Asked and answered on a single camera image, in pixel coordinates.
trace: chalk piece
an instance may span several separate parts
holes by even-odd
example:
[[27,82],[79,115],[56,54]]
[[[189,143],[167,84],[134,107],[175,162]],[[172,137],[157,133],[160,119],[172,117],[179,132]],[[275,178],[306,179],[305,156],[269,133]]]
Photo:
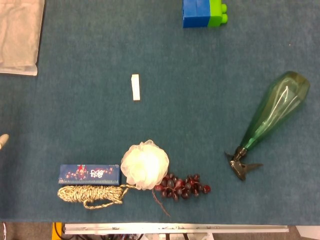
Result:
[[140,101],[139,74],[132,74],[131,77],[133,101]]

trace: grape stem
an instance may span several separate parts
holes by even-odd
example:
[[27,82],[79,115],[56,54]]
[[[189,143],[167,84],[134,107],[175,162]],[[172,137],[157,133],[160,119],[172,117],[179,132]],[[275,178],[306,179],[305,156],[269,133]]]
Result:
[[165,207],[163,206],[163,204],[158,200],[156,194],[155,194],[155,190],[152,189],[152,195],[153,195],[153,198],[154,200],[156,201],[157,204],[160,205],[161,209],[164,211],[164,213],[169,217],[171,218],[170,214],[166,211]]

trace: coiled rope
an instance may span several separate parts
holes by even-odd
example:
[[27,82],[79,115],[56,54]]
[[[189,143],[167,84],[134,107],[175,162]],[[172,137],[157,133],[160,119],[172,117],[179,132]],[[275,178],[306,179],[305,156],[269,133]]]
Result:
[[[86,209],[101,209],[112,204],[122,204],[122,198],[129,189],[136,186],[123,184],[120,186],[100,186],[100,185],[70,185],[58,190],[58,196],[62,200],[71,203],[83,203]],[[97,200],[109,200],[109,203],[102,205],[89,205]]]

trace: white cloth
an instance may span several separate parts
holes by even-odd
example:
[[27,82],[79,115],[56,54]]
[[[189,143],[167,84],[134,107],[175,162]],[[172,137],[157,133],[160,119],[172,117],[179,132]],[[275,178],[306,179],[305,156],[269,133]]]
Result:
[[0,73],[36,76],[45,0],[0,0]]

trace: blue lego block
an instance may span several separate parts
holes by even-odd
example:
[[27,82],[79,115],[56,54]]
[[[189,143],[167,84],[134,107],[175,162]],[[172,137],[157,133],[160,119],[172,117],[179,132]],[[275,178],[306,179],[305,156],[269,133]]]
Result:
[[182,0],[184,28],[207,27],[210,20],[210,0]]
[[198,27],[207,27],[211,17],[210,0],[196,0],[196,16]]
[[184,28],[197,27],[197,0],[182,0],[182,25]]

